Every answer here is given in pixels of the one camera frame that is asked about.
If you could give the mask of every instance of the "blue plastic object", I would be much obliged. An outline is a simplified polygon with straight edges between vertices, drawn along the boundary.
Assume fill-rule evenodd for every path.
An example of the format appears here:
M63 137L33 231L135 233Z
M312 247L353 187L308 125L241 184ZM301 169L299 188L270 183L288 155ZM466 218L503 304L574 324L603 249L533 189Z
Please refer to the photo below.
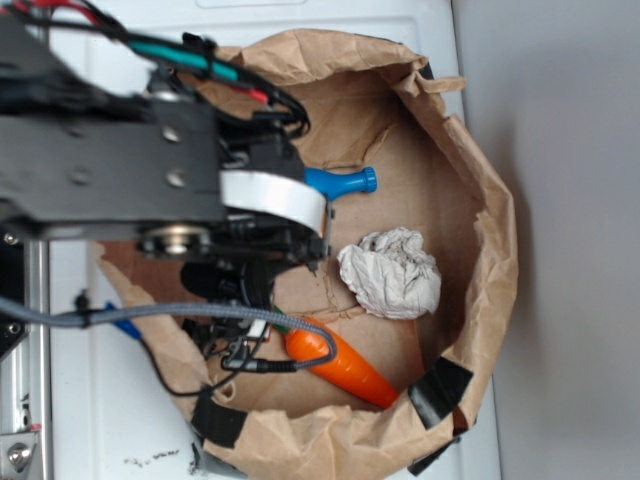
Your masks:
M104 306L104 309L115 310L116 307L113 305L113 303L107 302L107 304ZM142 338L142 333L140 333L140 330L135 327L131 320L118 320L117 322L113 322L113 324L134 340L140 340Z
M371 193L378 189L376 171L372 167L366 167L361 172L349 175L337 175L317 168L307 168L304 171L304 180L307 185L325 194L331 201L348 193Z

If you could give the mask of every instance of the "paper bag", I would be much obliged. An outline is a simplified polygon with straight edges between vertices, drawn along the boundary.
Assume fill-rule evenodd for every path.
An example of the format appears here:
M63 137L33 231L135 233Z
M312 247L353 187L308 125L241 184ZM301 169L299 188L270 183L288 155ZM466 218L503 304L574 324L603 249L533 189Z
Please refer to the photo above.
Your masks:
M512 197L430 79L428 60L390 41L293 30L220 55L283 86L308 109L297 146L307 166L350 172L373 166L373 194L334 203L334 255L319 271L281 275L275 303L336 330L400 391L380 411L309 372L243 374L214 399L177 399L211 455L269 479L381 479L440 450L476 421L516 295ZM211 82L191 82L236 114L254 105ZM419 230L442 273L434 315L393 321L365 314L342 283L335 254L372 231ZM127 305L189 299L177 266L107 244L99 260ZM163 375L194 390L221 375L169 317L136 321ZM260 356L286 358L274 334Z

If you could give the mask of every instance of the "teal wire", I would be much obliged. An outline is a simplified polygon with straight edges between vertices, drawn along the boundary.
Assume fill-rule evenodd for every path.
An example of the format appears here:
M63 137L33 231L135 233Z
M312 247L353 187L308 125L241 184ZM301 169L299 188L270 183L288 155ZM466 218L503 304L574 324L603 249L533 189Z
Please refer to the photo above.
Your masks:
M188 67L198 68L201 70L206 70L208 66L207 59L202 55L176 50L166 45L131 41L129 42L129 46L134 52L162 58L176 65L186 65ZM218 77L226 78L227 80L238 80L238 72L233 68L227 67L226 65L222 65L218 62L213 62L212 73Z

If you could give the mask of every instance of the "crumpled paper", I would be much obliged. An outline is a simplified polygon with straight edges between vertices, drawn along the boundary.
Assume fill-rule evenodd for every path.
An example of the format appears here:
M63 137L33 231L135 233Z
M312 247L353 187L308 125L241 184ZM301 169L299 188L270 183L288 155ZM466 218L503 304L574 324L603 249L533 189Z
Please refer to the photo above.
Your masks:
M434 313L442 277L423 244L420 232L405 227L370 233L340 251L340 278L367 313L401 320Z

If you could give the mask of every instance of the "orange carrot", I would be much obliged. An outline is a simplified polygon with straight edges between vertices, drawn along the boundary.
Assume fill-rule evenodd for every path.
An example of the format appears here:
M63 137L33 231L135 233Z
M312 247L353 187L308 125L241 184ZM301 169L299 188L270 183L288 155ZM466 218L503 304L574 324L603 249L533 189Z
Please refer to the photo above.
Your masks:
M398 398L398 392L369 362L322 322L309 317L305 320L329 332L338 347L337 355L333 360L311 367L309 370L378 407L388 408L393 404ZM294 360L311 360L329 353L326 342L314 333L304 330L287 330L282 327L278 327L278 330L285 334L287 353Z

